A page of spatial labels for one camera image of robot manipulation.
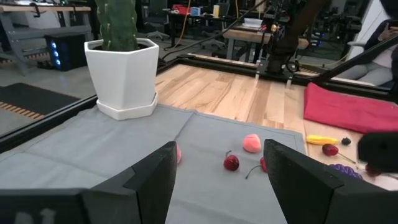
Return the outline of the grey cloth mat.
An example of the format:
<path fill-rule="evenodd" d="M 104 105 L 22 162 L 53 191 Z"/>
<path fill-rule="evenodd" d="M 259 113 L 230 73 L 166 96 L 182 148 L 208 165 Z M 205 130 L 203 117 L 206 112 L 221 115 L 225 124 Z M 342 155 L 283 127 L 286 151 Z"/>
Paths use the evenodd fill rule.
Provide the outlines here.
<path fill-rule="evenodd" d="M 167 224 L 286 224 L 259 154 L 243 150 L 257 134 L 305 152 L 294 131 L 159 105 L 144 118 L 116 121 L 92 108 L 0 154 L 0 189 L 92 187 L 169 141 L 182 151 Z M 225 154 L 239 169 L 224 168 Z"/>

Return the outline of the black keyboard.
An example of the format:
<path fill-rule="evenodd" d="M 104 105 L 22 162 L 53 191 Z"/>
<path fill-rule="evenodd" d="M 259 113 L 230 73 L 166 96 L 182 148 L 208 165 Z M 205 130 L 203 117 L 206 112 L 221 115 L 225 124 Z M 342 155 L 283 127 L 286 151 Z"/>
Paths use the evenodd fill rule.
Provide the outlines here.
<path fill-rule="evenodd" d="M 32 119 L 42 118 L 79 100 L 25 83 L 0 86 L 0 108 Z"/>

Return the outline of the wooden work table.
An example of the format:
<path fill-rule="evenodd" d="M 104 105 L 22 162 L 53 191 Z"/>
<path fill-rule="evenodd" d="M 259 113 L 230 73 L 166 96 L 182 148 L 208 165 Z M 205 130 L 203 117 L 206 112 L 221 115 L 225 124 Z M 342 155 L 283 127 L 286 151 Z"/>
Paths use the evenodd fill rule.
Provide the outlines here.
<path fill-rule="evenodd" d="M 223 33 L 223 37 L 228 40 L 226 58 L 232 60 L 234 45 L 236 41 L 261 43 L 262 39 L 264 39 L 264 43 L 268 43 L 271 35 L 265 33 L 264 37 L 262 37 L 262 34 L 260 32 L 230 29 Z"/>

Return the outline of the white pot saucer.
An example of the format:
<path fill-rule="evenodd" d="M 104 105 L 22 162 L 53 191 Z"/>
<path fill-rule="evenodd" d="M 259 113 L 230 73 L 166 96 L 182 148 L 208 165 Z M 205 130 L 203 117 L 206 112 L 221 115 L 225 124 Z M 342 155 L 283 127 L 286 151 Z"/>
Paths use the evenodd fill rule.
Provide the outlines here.
<path fill-rule="evenodd" d="M 158 98 L 159 98 L 159 94 L 157 92 L 155 92 L 155 95 L 154 95 L 154 98 L 153 98 L 151 104 L 146 105 L 146 106 L 129 108 L 129 109 L 125 109 L 125 110 L 117 110 L 115 108 L 112 108 L 110 106 L 102 104 L 99 100 L 96 100 L 96 104 L 97 104 L 98 109 L 102 113 L 112 117 L 113 119 L 115 119 L 117 121 L 122 121 L 122 120 L 126 120 L 126 119 L 135 119 L 135 118 L 150 116 L 154 112 L 154 110 L 157 106 Z"/>

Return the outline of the black office chair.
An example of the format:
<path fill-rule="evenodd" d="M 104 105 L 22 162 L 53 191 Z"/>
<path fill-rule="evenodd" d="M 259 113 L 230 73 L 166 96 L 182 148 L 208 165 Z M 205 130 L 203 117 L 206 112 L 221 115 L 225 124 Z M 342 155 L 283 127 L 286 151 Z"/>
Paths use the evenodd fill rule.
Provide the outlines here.
<path fill-rule="evenodd" d="M 146 0 L 147 10 L 144 14 L 144 25 L 151 27 L 152 31 L 146 34 L 149 38 L 158 38 L 160 40 L 170 39 L 166 34 L 165 25 L 169 24 L 168 0 Z"/>

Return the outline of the green cactus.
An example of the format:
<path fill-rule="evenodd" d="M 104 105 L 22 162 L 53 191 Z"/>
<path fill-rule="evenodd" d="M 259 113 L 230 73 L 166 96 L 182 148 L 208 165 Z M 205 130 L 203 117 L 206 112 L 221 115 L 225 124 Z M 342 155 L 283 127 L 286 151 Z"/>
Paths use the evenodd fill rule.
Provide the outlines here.
<path fill-rule="evenodd" d="M 137 43 L 136 0 L 95 0 L 102 49 L 130 52 L 139 48 Z"/>

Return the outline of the purple toy grape bunch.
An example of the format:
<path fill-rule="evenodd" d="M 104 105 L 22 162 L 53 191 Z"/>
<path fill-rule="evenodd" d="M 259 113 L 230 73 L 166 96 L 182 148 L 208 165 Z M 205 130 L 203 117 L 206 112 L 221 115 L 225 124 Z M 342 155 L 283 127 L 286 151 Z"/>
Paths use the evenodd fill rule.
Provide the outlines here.
<path fill-rule="evenodd" d="M 329 166 L 351 177 L 363 180 L 362 175 L 349 166 L 344 166 L 343 164 L 330 164 Z"/>

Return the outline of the red toy cherry with stem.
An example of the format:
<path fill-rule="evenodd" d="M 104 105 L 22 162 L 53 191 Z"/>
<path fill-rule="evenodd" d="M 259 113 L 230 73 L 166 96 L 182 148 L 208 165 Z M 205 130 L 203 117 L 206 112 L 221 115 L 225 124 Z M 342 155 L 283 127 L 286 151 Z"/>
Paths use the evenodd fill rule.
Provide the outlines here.
<path fill-rule="evenodd" d="M 225 159 L 223 161 L 223 166 L 226 170 L 234 172 L 239 169 L 239 159 L 237 156 L 232 154 L 232 151 L 228 151 L 225 154 Z"/>
<path fill-rule="evenodd" d="M 264 157 L 261 157 L 261 158 L 260 158 L 260 160 L 259 160 L 259 165 L 256 165 L 256 166 L 252 167 L 252 168 L 249 170 L 249 172 L 248 172 L 248 173 L 246 174 L 246 176 L 245 176 L 245 179 L 248 179 L 249 176 L 250 176 L 250 174 L 251 174 L 251 172 L 252 172 L 254 169 L 257 169 L 258 167 L 260 167 L 261 170 L 262 170 L 264 173 L 267 173 L 266 161 L 265 161 Z"/>
<path fill-rule="evenodd" d="M 354 160 L 352 160 L 352 159 L 350 159 L 350 158 L 348 158 L 348 157 L 342 155 L 342 154 L 339 152 L 339 149 L 338 149 L 335 145 L 332 145 L 332 144 L 324 144 L 324 145 L 322 146 L 322 152 L 323 152 L 324 155 L 326 155 L 326 156 L 336 156 L 336 155 L 340 155 L 341 157 L 345 158 L 346 160 L 350 161 L 351 163 L 357 164 L 356 161 L 354 161 Z"/>
<path fill-rule="evenodd" d="M 382 171 L 371 164 L 366 164 L 365 171 L 370 177 L 378 177 L 382 174 Z"/>

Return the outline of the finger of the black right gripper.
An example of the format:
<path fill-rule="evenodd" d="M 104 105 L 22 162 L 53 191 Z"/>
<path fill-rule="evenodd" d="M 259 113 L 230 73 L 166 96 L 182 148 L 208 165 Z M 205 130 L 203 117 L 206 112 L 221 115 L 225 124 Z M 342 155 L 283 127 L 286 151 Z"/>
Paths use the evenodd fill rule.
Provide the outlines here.
<path fill-rule="evenodd" d="M 357 149 L 360 161 L 381 172 L 398 173 L 398 132 L 367 133 Z"/>

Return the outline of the black aluminium table frame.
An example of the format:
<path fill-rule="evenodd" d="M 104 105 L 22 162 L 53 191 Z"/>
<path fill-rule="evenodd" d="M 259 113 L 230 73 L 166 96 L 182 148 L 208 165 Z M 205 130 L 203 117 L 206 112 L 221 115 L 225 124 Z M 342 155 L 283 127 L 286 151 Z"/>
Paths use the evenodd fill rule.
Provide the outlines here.
<path fill-rule="evenodd" d="M 279 75 L 273 75 L 266 71 L 262 65 L 245 65 L 242 62 L 234 60 L 226 60 L 221 58 L 207 57 L 204 55 L 192 55 L 183 54 L 177 56 L 177 58 L 167 62 L 163 67 L 157 69 L 157 74 L 160 75 L 162 72 L 171 69 L 172 67 L 184 64 L 191 65 L 194 67 L 207 68 L 222 72 L 237 73 L 249 77 L 259 75 L 261 79 L 272 80 L 277 82 L 292 82 L 295 85 L 305 86 L 308 83 L 315 83 L 323 88 L 331 91 L 340 93 L 348 93 L 351 95 L 364 96 L 367 98 L 374 98 L 378 100 L 391 101 L 398 104 L 398 81 L 391 87 L 391 89 L 385 89 L 382 87 L 371 87 L 365 84 L 353 84 L 344 81 L 337 81 L 333 78 L 336 77 L 340 72 L 343 72 L 363 60 L 369 58 L 372 54 L 379 53 L 383 50 L 398 44 L 398 36 L 392 37 L 388 40 L 375 45 L 367 51 L 355 56 L 351 60 L 342 63 L 338 67 L 321 73 L 319 75 L 299 75 L 293 73 L 284 73 Z M 54 111 L 40 119 L 35 120 L 33 123 L 27 124 L 13 131 L 0 136 L 0 153 L 6 152 L 20 144 L 31 140 L 32 138 L 62 124 L 66 120 L 75 116 L 78 112 L 94 107 L 97 97 L 95 95 L 87 97 L 85 99 L 76 101 L 68 106 L 65 106 L 57 111 Z"/>

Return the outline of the person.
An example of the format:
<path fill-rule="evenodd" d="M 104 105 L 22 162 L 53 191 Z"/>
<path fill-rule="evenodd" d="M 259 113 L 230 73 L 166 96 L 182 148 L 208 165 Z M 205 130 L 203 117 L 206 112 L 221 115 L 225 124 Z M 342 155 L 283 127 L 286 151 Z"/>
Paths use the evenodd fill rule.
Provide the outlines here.
<path fill-rule="evenodd" d="M 391 37 L 398 37 L 398 0 L 380 0 L 380 2 L 389 18 L 380 23 L 370 36 L 364 46 L 365 51 Z M 376 86 L 398 82 L 398 44 L 368 57 L 365 62 L 351 67 L 338 77 L 368 82 Z"/>

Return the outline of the red folded cloth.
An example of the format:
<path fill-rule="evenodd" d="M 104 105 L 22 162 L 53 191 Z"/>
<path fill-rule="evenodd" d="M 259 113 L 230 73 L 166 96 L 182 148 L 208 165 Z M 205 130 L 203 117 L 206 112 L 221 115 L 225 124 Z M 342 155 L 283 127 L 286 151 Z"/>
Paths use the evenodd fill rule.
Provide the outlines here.
<path fill-rule="evenodd" d="M 363 134 L 398 131 L 398 105 L 344 95 L 314 83 L 308 84 L 304 90 L 303 118 Z"/>

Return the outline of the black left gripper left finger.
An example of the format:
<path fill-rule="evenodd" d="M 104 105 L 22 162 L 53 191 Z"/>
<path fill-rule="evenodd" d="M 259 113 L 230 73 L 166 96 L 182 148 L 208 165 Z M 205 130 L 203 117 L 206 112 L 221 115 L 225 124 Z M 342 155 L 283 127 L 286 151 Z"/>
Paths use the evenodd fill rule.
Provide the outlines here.
<path fill-rule="evenodd" d="M 167 142 L 83 194 L 89 224 L 164 224 L 177 172 L 177 144 Z"/>

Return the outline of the white plastic bin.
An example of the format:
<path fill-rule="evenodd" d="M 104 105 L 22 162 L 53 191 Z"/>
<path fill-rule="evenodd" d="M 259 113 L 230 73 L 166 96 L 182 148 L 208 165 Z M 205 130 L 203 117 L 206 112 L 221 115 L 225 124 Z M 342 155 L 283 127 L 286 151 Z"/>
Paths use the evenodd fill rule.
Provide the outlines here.
<path fill-rule="evenodd" d="M 262 26 L 262 19 L 244 18 L 243 26 L 259 29 Z"/>

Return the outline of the yellow toy banana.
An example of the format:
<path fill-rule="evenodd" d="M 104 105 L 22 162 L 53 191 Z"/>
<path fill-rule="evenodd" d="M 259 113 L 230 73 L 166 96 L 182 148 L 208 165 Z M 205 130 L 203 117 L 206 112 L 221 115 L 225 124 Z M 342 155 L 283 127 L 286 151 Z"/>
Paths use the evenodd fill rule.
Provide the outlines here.
<path fill-rule="evenodd" d="M 315 145 L 325 145 L 325 144 L 338 144 L 339 140 L 336 138 L 326 137 L 326 136 L 319 136 L 319 135 L 307 135 L 305 138 L 306 142 Z"/>

